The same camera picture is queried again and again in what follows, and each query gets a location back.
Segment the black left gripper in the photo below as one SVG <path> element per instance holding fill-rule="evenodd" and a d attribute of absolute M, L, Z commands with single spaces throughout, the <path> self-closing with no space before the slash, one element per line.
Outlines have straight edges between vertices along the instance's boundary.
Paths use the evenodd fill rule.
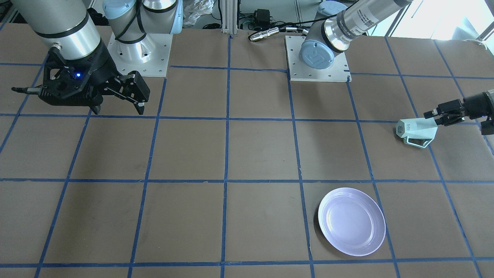
<path fill-rule="evenodd" d="M 474 120 L 481 117 L 487 119 L 480 124 L 480 132 L 483 135 L 494 134 L 494 90 L 487 90 L 461 100 L 452 100 L 439 104 L 435 109 L 423 113 L 426 119 L 440 116 L 436 119 L 436 125 L 455 125 L 464 122 L 465 115 Z"/>

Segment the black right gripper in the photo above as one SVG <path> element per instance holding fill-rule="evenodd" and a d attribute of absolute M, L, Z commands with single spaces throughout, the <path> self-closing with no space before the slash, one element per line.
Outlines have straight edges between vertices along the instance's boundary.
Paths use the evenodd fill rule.
<path fill-rule="evenodd" d="M 139 115 L 145 111 L 151 90 L 139 71 L 121 75 L 104 41 L 84 58 L 69 60 L 61 55 L 62 46 L 48 50 L 39 98 L 54 106 L 88 106 L 101 113 L 103 96 L 115 96 L 134 105 Z"/>

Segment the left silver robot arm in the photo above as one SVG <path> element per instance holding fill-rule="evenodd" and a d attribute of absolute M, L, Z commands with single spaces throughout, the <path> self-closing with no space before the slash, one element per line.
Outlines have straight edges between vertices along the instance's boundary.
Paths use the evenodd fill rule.
<path fill-rule="evenodd" d="M 329 69 L 335 58 L 349 49 L 353 40 L 410 4 L 410 0 L 359 0 L 335 12 L 322 2 L 301 45 L 299 58 L 312 69 Z M 436 125 L 444 126 L 463 122 L 466 117 L 472 120 L 485 118 L 480 131 L 483 135 L 491 135 L 494 132 L 493 112 L 493 91 L 488 90 L 463 100 L 441 103 L 424 116 Z"/>

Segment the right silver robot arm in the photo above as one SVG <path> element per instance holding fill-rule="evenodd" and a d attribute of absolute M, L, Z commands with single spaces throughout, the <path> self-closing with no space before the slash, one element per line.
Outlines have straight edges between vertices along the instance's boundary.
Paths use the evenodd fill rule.
<path fill-rule="evenodd" d="M 87 106 L 97 115 L 104 96 L 115 96 L 144 113 L 151 91 L 142 74 L 152 71 L 117 67 L 83 1 L 12 3 L 48 48 L 42 84 L 12 91 L 36 95 L 51 106 Z M 181 0 L 105 0 L 102 8 L 118 60 L 127 65 L 159 61 L 152 36 L 179 34 L 183 28 Z"/>

